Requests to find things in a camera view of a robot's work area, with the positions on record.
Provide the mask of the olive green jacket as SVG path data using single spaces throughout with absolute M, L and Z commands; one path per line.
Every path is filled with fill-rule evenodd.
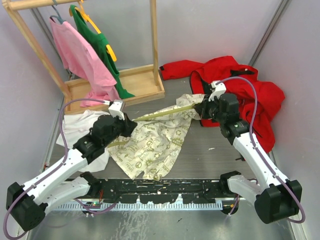
M 175 164 L 192 120 L 200 116 L 194 109 L 204 94 L 183 94 L 176 104 L 135 119 L 130 137 L 119 136 L 108 152 L 115 163 L 132 180 L 139 175 L 146 180 L 159 180 Z

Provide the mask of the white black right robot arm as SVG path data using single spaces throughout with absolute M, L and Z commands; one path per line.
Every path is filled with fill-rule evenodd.
M 240 153 L 257 179 L 257 183 L 253 183 L 238 171 L 224 173 L 219 180 L 223 196 L 238 194 L 245 198 L 265 224 L 289 219 L 301 212 L 301 184 L 289 180 L 271 161 L 250 124 L 241 119 L 234 94 L 224 93 L 213 101 L 205 97 L 194 109 L 202 119 L 219 123 L 221 134 Z

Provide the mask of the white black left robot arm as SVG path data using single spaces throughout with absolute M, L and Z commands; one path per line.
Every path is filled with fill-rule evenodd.
M 99 116 L 89 133 L 78 139 L 62 159 L 24 184 L 14 182 L 7 188 L 7 213 L 27 232 L 38 226 L 54 207 L 72 198 L 97 197 L 100 185 L 89 172 L 66 186 L 61 183 L 100 157 L 116 138 L 131 136 L 137 125 L 126 113 L 122 117 Z

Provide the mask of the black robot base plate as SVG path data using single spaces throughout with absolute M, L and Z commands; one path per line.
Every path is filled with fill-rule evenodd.
M 93 189 L 77 199 L 101 199 L 103 203 L 173 204 L 182 197 L 183 204 L 210 204 L 220 198 L 235 198 L 217 179 L 125 179 L 90 178 Z

